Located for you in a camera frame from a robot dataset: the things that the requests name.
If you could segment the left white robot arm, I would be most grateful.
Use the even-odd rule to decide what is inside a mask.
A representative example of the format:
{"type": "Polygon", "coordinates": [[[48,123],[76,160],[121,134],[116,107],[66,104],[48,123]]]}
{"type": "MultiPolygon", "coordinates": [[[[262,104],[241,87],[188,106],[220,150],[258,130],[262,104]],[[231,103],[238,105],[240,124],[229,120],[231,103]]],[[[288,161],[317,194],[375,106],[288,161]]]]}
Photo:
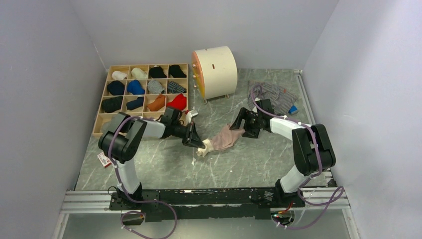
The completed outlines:
{"type": "Polygon", "coordinates": [[[184,146],[204,149],[193,122],[182,124],[182,111],[167,107],[158,120],[118,113],[99,139],[98,147],[113,164],[117,177],[117,192],[129,209],[142,204],[142,184],[136,174],[134,156],[144,136],[166,139],[180,138],[184,146]]]}

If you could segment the pink beige underwear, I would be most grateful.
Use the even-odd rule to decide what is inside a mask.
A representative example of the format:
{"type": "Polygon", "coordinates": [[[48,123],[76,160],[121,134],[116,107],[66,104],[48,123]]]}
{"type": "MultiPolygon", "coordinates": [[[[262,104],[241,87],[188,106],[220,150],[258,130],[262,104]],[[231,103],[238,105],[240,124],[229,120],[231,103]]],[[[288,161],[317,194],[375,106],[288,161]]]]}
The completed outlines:
{"type": "Polygon", "coordinates": [[[213,151],[223,151],[233,147],[237,140],[245,133],[244,129],[230,129],[231,125],[226,124],[219,133],[211,139],[203,140],[204,148],[197,149],[197,156],[204,157],[213,151]]]}

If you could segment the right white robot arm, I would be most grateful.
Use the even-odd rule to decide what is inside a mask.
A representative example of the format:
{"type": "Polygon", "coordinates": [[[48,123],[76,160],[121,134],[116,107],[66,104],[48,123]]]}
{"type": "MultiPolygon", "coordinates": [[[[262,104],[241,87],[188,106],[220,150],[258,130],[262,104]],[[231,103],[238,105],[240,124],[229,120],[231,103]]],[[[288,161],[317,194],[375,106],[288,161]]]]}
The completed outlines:
{"type": "Polygon", "coordinates": [[[327,130],[323,124],[305,124],[287,116],[275,115],[269,99],[255,102],[256,111],[241,108],[230,130],[239,129],[242,122],[243,137],[258,138],[261,130],[279,134],[292,141],[294,166],[276,182],[274,202],[288,205],[301,185],[320,175],[336,163],[327,130]]]}

